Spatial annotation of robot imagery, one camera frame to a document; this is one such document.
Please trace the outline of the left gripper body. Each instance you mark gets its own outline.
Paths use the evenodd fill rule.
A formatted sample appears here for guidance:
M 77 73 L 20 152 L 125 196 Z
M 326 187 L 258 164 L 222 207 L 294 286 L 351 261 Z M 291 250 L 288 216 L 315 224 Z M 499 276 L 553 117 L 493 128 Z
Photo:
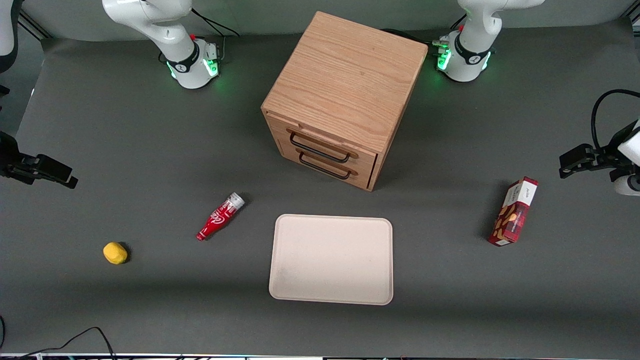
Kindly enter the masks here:
M 640 122 L 633 124 L 631 133 L 618 145 L 618 151 L 624 155 L 634 166 L 640 166 Z

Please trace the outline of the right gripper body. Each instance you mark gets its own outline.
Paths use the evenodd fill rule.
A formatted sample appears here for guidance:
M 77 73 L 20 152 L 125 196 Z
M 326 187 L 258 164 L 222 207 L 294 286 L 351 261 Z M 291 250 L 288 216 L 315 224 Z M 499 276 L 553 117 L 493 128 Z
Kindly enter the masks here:
M 9 173 L 10 167 L 21 163 L 18 142 L 6 132 L 0 132 L 0 173 Z

